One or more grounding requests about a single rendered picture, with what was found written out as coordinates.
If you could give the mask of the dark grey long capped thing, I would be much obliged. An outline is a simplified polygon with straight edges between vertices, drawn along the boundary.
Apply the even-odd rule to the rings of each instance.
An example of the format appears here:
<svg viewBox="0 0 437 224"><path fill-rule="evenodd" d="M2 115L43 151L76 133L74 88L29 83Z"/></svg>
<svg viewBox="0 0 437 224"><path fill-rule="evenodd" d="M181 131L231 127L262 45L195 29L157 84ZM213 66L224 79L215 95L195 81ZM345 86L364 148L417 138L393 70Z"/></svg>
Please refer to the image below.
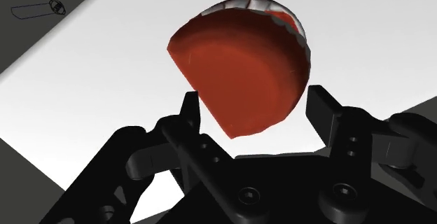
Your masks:
<svg viewBox="0 0 437 224"><path fill-rule="evenodd" d="M11 6L11 14L19 20L39 18L48 15L66 15L64 4L58 0L49 0L43 3L35 3L21 6Z"/></svg>

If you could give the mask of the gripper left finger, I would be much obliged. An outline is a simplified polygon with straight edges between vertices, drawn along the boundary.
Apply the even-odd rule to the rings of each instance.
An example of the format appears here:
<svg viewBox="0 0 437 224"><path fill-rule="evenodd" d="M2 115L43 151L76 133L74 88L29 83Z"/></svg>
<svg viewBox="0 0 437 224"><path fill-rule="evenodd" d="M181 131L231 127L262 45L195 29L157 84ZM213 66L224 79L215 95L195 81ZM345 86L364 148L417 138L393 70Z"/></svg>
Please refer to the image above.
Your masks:
<svg viewBox="0 0 437 224"><path fill-rule="evenodd" d="M200 132L196 92L151 131L116 130L39 224L131 224L139 198L165 171L183 198L142 224L268 224L265 186Z"/></svg>

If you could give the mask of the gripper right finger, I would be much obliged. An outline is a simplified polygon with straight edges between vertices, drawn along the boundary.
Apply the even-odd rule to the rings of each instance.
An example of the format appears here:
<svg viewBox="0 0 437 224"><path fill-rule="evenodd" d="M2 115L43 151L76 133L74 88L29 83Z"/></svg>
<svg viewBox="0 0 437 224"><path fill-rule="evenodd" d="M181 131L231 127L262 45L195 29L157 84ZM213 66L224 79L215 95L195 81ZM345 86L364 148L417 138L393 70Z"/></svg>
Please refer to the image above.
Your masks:
<svg viewBox="0 0 437 224"><path fill-rule="evenodd" d="M378 120L320 85L305 115L330 150L318 205L335 224L437 224L437 124L416 113Z"/></svg>

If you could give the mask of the red half-round bowl, white rim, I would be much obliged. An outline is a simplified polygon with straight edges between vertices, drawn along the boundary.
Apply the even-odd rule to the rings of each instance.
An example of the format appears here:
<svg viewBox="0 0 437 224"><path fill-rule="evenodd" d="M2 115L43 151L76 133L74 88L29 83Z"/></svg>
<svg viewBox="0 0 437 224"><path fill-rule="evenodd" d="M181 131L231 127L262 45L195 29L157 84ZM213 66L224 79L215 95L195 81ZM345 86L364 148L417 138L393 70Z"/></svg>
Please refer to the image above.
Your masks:
<svg viewBox="0 0 437 224"><path fill-rule="evenodd" d="M180 27L167 51L231 139L283 121L310 78L305 30L274 0L214 4Z"/></svg>

